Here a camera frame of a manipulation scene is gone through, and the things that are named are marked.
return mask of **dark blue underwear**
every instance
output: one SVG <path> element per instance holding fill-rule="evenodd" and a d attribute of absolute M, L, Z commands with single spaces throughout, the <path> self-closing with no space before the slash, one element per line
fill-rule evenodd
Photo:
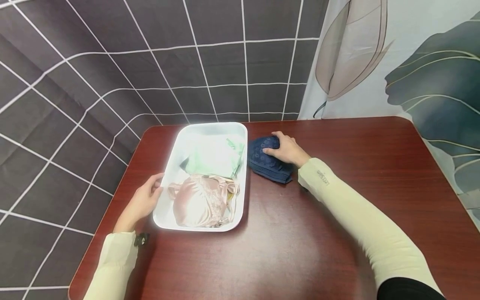
<path fill-rule="evenodd" d="M 248 165 L 252 170 L 272 181 L 289 183 L 292 181 L 291 174 L 293 165 L 265 154 L 262 149 L 278 149 L 280 141 L 276 136 L 261 137 L 251 141 L 248 145 Z"/>

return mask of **beige leaf print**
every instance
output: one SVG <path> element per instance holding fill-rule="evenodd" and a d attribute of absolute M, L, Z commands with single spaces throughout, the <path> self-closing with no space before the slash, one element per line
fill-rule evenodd
<path fill-rule="evenodd" d="M 320 46 L 319 85 L 333 101 L 360 84 L 380 63 L 384 47 L 387 0 L 351 0 L 338 14 Z"/>

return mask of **mint green fabric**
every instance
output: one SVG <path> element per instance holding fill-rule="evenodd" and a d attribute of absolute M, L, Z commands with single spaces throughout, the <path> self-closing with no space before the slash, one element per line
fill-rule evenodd
<path fill-rule="evenodd" d="M 195 145 L 185 171 L 190 175 L 217 175 L 233 178 L 240 165 L 244 144 L 235 138 L 209 138 Z"/>

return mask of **white plastic tray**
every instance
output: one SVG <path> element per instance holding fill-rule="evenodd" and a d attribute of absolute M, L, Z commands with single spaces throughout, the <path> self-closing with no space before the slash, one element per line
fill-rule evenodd
<path fill-rule="evenodd" d="M 235 182 L 240 186 L 240 192 L 231 200 L 232 205 L 235 205 L 233 221 L 218 228 L 191 228 L 179 226 L 173 215 L 173 200 L 168 196 L 166 189 L 172 182 L 182 183 L 188 178 L 189 175 L 180 168 L 180 164 L 188 157 L 193 143 L 201 143 L 205 140 L 205 137 L 212 135 L 222 135 L 225 137 L 238 136 L 244 143 L 240 166 L 237 175 L 234 178 Z M 168 159 L 167 168 L 165 169 L 165 175 L 161 184 L 165 191 L 161 194 L 153 211 L 153 220 L 155 223 L 161 228 L 184 231 L 223 232 L 235 228 L 240 223 L 243 216 L 243 205 L 245 203 L 247 140 L 247 128 L 243 124 L 235 122 L 195 124 L 183 128 L 177 135 L 170 158 Z"/>

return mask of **black clip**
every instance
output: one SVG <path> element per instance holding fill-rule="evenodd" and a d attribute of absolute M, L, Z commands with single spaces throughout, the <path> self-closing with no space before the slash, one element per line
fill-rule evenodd
<path fill-rule="evenodd" d="M 143 246 L 147 244 L 149 238 L 150 238 L 150 233 L 142 232 L 139 235 L 137 235 L 137 237 L 135 238 L 135 241 L 133 242 L 133 245 L 135 247 Z"/>

